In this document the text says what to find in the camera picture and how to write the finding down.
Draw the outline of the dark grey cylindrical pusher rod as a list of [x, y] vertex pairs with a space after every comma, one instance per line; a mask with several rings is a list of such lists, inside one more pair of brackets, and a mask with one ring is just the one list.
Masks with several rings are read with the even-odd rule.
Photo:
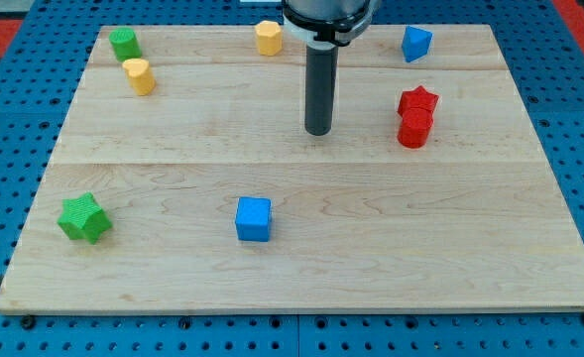
[[313, 136], [331, 130], [337, 60], [337, 48], [306, 48], [304, 128]]

